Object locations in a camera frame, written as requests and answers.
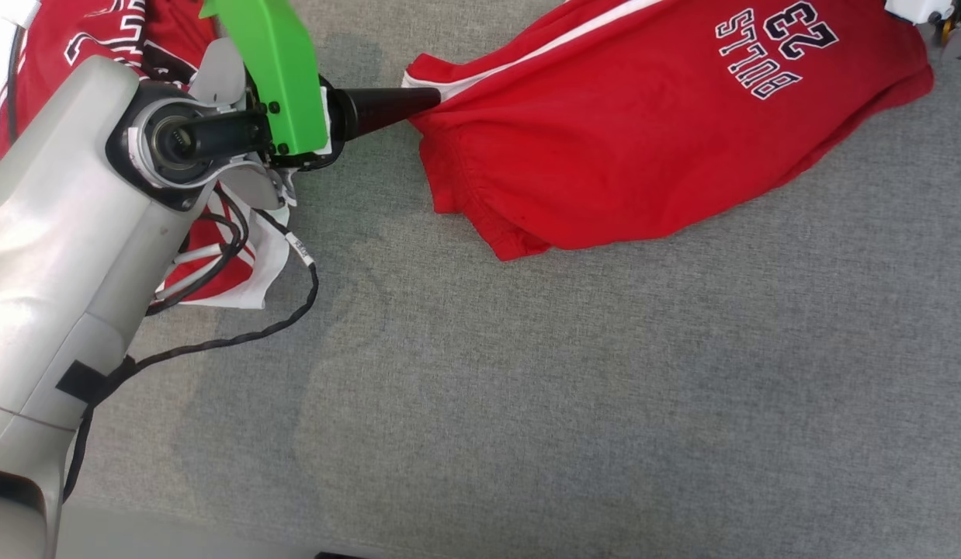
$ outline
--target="number 23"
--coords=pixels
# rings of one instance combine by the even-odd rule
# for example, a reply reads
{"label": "number 23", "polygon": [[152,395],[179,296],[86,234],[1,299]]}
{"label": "number 23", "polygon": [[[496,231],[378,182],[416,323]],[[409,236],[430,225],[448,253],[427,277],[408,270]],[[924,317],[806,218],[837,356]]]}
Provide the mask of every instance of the number 23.
{"label": "number 23", "polygon": [[[811,35],[801,33],[790,35],[788,28],[796,25],[799,21],[807,25],[808,32]],[[786,39],[778,47],[778,50],[788,60],[797,60],[803,57],[807,47],[824,49],[839,42],[838,36],[832,32],[826,22],[818,22],[818,13],[808,2],[797,2],[787,10],[768,17],[767,21],[764,22],[764,30],[775,41]]]}

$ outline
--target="white stripe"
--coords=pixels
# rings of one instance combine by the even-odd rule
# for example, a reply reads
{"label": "white stripe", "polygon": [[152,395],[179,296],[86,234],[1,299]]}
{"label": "white stripe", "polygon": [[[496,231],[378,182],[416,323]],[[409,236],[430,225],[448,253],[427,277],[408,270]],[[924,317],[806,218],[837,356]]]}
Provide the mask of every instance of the white stripe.
{"label": "white stripe", "polygon": [[22,49],[19,50],[19,66],[15,68],[15,74],[22,74],[22,67],[26,66],[26,47],[29,46],[29,31],[22,34]]}
{"label": "white stripe", "polygon": [[549,43],[545,43],[545,45],[541,46],[539,49],[534,50],[529,54],[526,54],[524,57],[521,57],[516,61],[512,61],[511,63],[508,63],[508,64],[503,64],[503,66],[499,66],[497,68],[492,68],[491,70],[484,71],[484,73],[481,73],[478,75],[471,75],[470,78],[460,79],[458,82],[450,82],[449,84],[442,84],[441,82],[428,82],[426,81],[426,79],[412,78],[411,75],[406,72],[405,78],[401,82],[401,86],[402,88],[436,88],[440,91],[440,93],[442,93],[442,100],[444,100],[445,102],[445,100],[455,98],[455,96],[459,95],[462,92],[465,92],[467,89],[470,89],[471,86],[476,85],[478,82],[483,81],[483,79],[485,78],[490,78],[492,75],[501,73],[502,71],[508,70],[509,68],[516,66],[517,64],[523,63],[523,61],[527,61],[527,60],[533,59],[534,57],[538,57],[541,54],[548,53],[552,49],[556,49],[556,47],[561,47],[563,45],[566,45],[566,43],[570,43],[571,41],[579,38],[580,36],[587,35],[591,31],[594,31],[595,29],[604,27],[605,25],[608,25],[611,22],[614,22],[623,17],[626,17],[627,15],[639,12],[640,10],[644,10],[645,8],[648,8],[654,4],[658,4],[661,1],[662,0],[626,1],[626,3],[623,3],[622,5],[612,8],[608,12],[605,12],[604,14],[601,14],[600,16],[595,17],[593,20],[586,22],[583,25],[580,25],[569,32],[566,32],[561,36],[558,36],[553,41]]}

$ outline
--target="black cable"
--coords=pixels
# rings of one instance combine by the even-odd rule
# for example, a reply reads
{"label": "black cable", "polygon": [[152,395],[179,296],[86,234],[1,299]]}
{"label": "black cable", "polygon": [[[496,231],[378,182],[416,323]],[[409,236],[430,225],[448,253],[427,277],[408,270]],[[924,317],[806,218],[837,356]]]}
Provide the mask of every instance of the black cable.
{"label": "black cable", "polygon": [[157,302],[156,304],[152,304],[146,311],[147,316],[155,316],[160,314],[162,311],[166,311],[168,308],[175,307],[180,301],[192,296],[192,294],[194,294],[197,290],[200,290],[201,287],[204,287],[205,284],[208,284],[211,282],[211,280],[214,280],[215,277],[222,272],[222,269],[225,269],[225,266],[227,266],[232,259],[236,258],[237,255],[239,255],[239,252],[242,252],[243,248],[245,248],[246,244],[242,241],[243,234],[240,233],[239,226],[237,226],[235,223],[232,223],[231,220],[225,219],[217,214],[201,214],[200,219],[213,220],[213,222],[217,222],[225,227],[228,227],[229,231],[232,232],[232,242],[228,245],[223,245],[221,258],[218,259],[218,262],[215,264],[215,266],[211,266],[211,269],[208,269],[208,272],[204,273],[204,276],[198,277],[198,279],[194,280],[192,284],[189,284],[189,286],[185,287],[185,289],[178,291],[178,293],[174,293],[172,296],[165,298],[165,300]]}
{"label": "black cable", "polygon": [[270,214],[262,210],[257,210],[257,214],[264,220],[267,220],[279,233],[284,234],[284,238],[291,245],[291,248],[296,252],[296,254],[304,261],[304,265],[307,266],[309,272],[311,273],[311,290],[307,294],[307,299],[304,301],[302,307],[297,308],[291,316],[270,325],[260,332],[250,332],[247,334],[240,334],[232,339],[215,339],[211,341],[206,341],[204,343],[196,345],[186,345],[183,347],[178,347],[163,353],[155,354],[151,357],[147,357],[142,361],[136,362],[132,357],[126,357],[122,365],[115,369],[109,374],[102,385],[102,389],[98,391],[97,395],[93,397],[84,411],[84,415],[80,421],[80,428],[77,429],[77,441],[73,445],[73,459],[70,460],[70,468],[68,475],[66,475],[66,482],[63,485],[63,500],[69,498],[73,489],[77,484],[77,478],[80,475],[80,467],[84,463],[84,456],[87,452],[87,438],[91,432],[91,422],[94,420],[94,409],[107,400],[112,394],[115,393],[123,384],[126,383],[130,378],[138,375],[140,372],[146,370],[155,364],[168,361],[175,357],[180,357],[182,355],[190,355],[192,353],[201,353],[203,351],[208,351],[211,349],[218,349],[221,347],[232,347],[233,345],[239,345],[242,343],[247,343],[250,341],[255,341],[259,339],[264,339],[265,337],[281,332],[281,330],[287,329],[292,325],[295,325],[297,321],[307,314],[308,311],[314,307],[314,302],[318,297],[318,272],[316,269],[316,264],[314,264],[314,259],[304,247],[302,241],[295,237],[295,234],[288,230],[288,227],[277,223],[277,220],[272,218]]}
{"label": "black cable", "polygon": [[[228,266],[228,263],[231,262],[232,259],[237,257],[237,255],[239,255],[239,252],[242,252],[243,248],[246,248],[246,241],[249,241],[249,223],[246,221],[246,216],[243,215],[242,210],[239,209],[239,205],[233,202],[232,198],[229,197],[229,195],[226,194],[224,191],[222,191],[221,188],[215,187],[215,194],[218,195],[218,198],[225,205],[229,206],[229,209],[232,210],[232,214],[235,215],[235,218],[239,220],[240,224],[242,224],[242,226],[239,227],[240,231],[242,232],[241,240],[238,243],[235,243],[235,241],[233,241],[233,243],[229,244],[229,247],[227,250],[228,252],[231,252],[231,254],[228,254],[226,250],[223,250],[222,259],[219,259],[217,264],[215,264],[215,266],[212,266],[211,269],[208,269],[208,272],[205,273],[204,276],[201,276],[200,279],[198,279],[196,282],[190,284],[190,286],[188,287],[185,287],[185,289],[180,290],[178,293],[172,294],[172,296],[167,297],[167,300],[151,305],[150,308],[148,308],[148,311],[146,312],[147,316],[155,316],[157,314],[160,314],[162,311],[166,311],[168,308],[174,307],[176,304],[179,304],[179,302],[182,302],[187,297],[192,296],[197,290],[200,290],[201,287],[206,286],[209,282],[211,282],[211,280],[214,280],[215,277],[218,277],[219,273],[222,273],[222,270],[225,269],[225,266]],[[207,215],[213,215],[213,214],[204,214],[201,217],[203,217],[204,219],[210,219],[205,217]]]}
{"label": "black cable", "polygon": [[19,116],[18,116],[18,77],[19,77],[19,53],[22,50],[22,42],[26,39],[26,30],[22,27],[15,29],[15,38],[12,39],[12,53],[8,59],[8,85],[5,91],[5,109],[8,110],[8,143],[15,144],[19,140]]}

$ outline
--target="pile of red clothing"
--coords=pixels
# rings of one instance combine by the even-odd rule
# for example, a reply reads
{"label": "pile of red clothing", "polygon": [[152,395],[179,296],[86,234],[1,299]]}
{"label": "pile of red clothing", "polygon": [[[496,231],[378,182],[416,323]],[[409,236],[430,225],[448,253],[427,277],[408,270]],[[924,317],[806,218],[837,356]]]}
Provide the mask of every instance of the pile of red clothing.
{"label": "pile of red clothing", "polygon": [[932,71],[878,0],[570,0],[480,60],[423,54],[404,85],[445,99],[413,118],[435,211],[516,259],[760,196]]}

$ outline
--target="black velcro strap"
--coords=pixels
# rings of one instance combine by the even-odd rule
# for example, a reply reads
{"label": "black velcro strap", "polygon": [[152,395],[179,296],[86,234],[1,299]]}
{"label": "black velcro strap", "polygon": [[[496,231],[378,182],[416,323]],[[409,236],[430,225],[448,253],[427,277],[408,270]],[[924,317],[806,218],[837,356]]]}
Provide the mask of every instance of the black velcro strap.
{"label": "black velcro strap", "polygon": [[56,389],[68,393],[83,403],[90,404],[104,387],[106,378],[108,377],[80,361],[74,361],[63,378],[56,383]]}

